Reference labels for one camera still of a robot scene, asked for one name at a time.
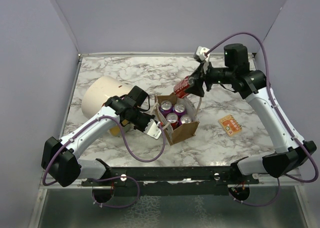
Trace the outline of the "purple soda can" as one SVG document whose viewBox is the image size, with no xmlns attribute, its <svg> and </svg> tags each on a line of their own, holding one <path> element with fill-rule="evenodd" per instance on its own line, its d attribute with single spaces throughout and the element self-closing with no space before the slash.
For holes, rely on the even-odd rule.
<svg viewBox="0 0 320 228">
<path fill-rule="evenodd" d="M 179 119 L 180 124 L 188 124 L 191 123 L 193 120 L 191 118 L 191 116 L 189 116 L 188 114 L 182 115 Z"/>
<path fill-rule="evenodd" d="M 161 102 L 159 110 L 161 114 L 166 117 L 168 114 L 172 113 L 173 111 L 173 105 L 170 101 L 164 100 Z"/>
<path fill-rule="evenodd" d="M 175 114 L 177 114 L 177 116 L 180 118 L 181 116 L 183 115 L 186 115 L 187 114 L 187 110 L 186 110 L 186 107 L 184 104 L 181 104 L 181 103 L 176 103 L 174 106 L 173 106 L 173 112 Z"/>
</svg>

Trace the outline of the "red cola can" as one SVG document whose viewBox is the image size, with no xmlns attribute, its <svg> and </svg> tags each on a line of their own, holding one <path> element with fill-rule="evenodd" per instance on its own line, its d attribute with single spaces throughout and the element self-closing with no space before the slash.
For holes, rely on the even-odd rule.
<svg viewBox="0 0 320 228">
<path fill-rule="evenodd" d="M 186 92 L 189 87 L 189 76 L 186 76 L 182 81 L 174 86 L 173 93 L 177 98 L 183 99 L 189 96 L 189 93 Z"/>
<path fill-rule="evenodd" d="M 175 130 L 179 126 L 179 117 L 173 112 L 167 114 L 166 121 L 172 126 L 173 130 Z"/>
</svg>

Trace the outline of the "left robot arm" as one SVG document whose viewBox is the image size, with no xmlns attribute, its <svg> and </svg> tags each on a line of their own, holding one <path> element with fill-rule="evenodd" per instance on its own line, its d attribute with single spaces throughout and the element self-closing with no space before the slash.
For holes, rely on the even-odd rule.
<svg viewBox="0 0 320 228">
<path fill-rule="evenodd" d="M 103 186 L 111 178 L 110 167 L 100 159 L 91 161 L 81 160 L 84 151 L 100 136 L 117 126 L 124 133 L 124 121 L 133 124 L 134 129 L 148 136 L 158 139 L 165 137 L 161 123 L 155 120 L 154 115 L 147 114 L 141 108 L 149 95 L 141 88 L 134 86 L 128 94 L 110 97 L 82 126 L 75 131 L 56 139 L 50 137 L 44 144 L 41 167 L 44 169 L 42 183 L 46 182 L 47 175 L 67 187 L 77 179 L 90 179 Z"/>
</svg>

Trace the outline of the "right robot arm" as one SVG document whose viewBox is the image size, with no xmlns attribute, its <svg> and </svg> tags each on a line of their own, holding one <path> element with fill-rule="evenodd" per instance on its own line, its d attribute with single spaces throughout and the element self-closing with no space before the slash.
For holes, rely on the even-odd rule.
<svg viewBox="0 0 320 228">
<path fill-rule="evenodd" d="M 251 70 L 247 48 L 240 43 L 224 48 L 224 67 L 213 67 L 209 49 L 199 46 L 194 59 L 199 67 L 187 78 L 188 94 L 203 97 L 212 85 L 231 85 L 256 112 L 274 147 L 274 153 L 242 158 L 232 163 L 230 179 L 240 184 L 251 174 L 269 174 L 274 178 L 301 166 L 316 151 L 313 141 L 306 141 L 282 111 L 272 89 L 267 87 L 265 74 Z"/>
</svg>

